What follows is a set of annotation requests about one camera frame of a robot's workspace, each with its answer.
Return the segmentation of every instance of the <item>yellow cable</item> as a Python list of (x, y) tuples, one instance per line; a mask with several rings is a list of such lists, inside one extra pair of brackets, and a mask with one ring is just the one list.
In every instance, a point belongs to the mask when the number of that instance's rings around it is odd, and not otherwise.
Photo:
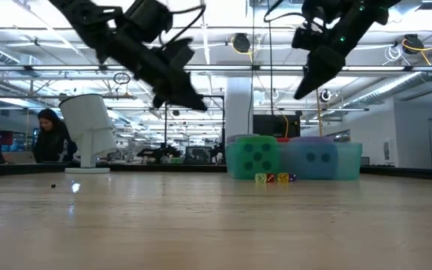
[(425, 52), (421, 52), (421, 54), (423, 55), (424, 60), (426, 61), (426, 63), (428, 65), (432, 65), (431, 62), (429, 61), (428, 57), (426, 56)]
[(426, 56), (425, 52), (421, 52), (421, 54), (423, 55), (424, 60), (426, 61), (426, 63), (428, 65), (432, 65), (431, 62), (429, 61), (428, 57)]
[(413, 47), (411, 47), (411, 46), (407, 46), (407, 45), (405, 44), (406, 41), (408, 41), (406, 38), (403, 39), (403, 42), (401, 42), (401, 44), (403, 44), (404, 47), (406, 47), (406, 48), (408, 48), (408, 49), (410, 49), (410, 50), (415, 50), (415, 51), (417, 51), (417, 52), (427, 52), (427, 51), (432, 50), (432, 47), (431, 47), (431, 48), (418, 49), (418, 48), (413, 48)]

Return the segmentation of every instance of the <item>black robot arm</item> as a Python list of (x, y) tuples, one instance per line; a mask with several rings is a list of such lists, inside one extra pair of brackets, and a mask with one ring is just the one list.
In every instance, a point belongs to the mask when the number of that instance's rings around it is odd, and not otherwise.
[[(373, 25), (388, 22), (388, 9), (401, 0), (306, 0), (302, 13), (287, 13), (278, 18), (266, 19), (283, 0), (277, 0), (265, 15), (265, 22), (289, 15), (306, 19), (303, 27), (297, 28), (292, 48), (309, 50), (304, 78), (295, 93), (302, 99), (313, 90), (335, 78), (346, 65), (346, 57), (357, 46), (359, 40)], [(314, 19), (321, 19), (318, 25)], [(326, 25), (340, 18), (333, 28)]]
[[(96, 51), (101, 65), (108, 58), (131, 71), (136, 80), (153, 87), (153, 106), (163, 102), (206, 111), (183, 67), (193, 58), (191, 38), (171, 40), (149, 49), (163, 32), (173, 27), (173, 13), (156, 0), (136, 0), (123, 13), (120, 7), (101, 7), (90, 0), (49, 0), (66, 17), (82, 41)], [(206, 6), (201, 6), (202, 13)], [(114, 20), (116, 29), (108, 25)]]

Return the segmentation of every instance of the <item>wooden table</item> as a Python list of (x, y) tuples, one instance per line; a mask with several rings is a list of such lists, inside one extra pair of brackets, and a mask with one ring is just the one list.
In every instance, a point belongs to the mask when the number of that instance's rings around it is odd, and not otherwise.
[(432, 270), (432, 181), (0, 177), (0, 269)]

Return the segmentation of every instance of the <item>large foam dice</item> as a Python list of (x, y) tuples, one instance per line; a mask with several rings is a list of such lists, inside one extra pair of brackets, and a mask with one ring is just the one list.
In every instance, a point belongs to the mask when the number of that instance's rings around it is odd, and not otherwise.
[(254, 175), (254, 181), (256, 181), (256, 183), (266, 183), (267, 180), (268, 179), (265, 173), (257, 173)]
[(256, 173), (277, 172), (281, 153), (272, 136), (240, 137), (228, 146), (228, 172), (237, 179), (252, 179)]
[(278, 173), (277, 181), (280, 183), (287, 183), (290, 181), (290, 175), (287, 173)]
[(291, 142), (294, 172), (304, 180), (332, 180), (338, 173), (338, 148), (334, 142)]
[(274, 182), (275, 181), (275, 175), (272, 173), (266, 173), (266, 181), (267, 182)]

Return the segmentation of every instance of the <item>black hair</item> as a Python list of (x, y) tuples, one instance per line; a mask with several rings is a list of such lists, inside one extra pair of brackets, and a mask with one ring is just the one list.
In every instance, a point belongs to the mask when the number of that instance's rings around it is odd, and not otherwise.
[(61, 119), (59, 119), (58, 115), (52, 109), (43, 109), (37, 114), (38, 119), (46, 119), (51, 121), (52, 123), (52, 131), (59, 131), (59, 128), (62, 126)]

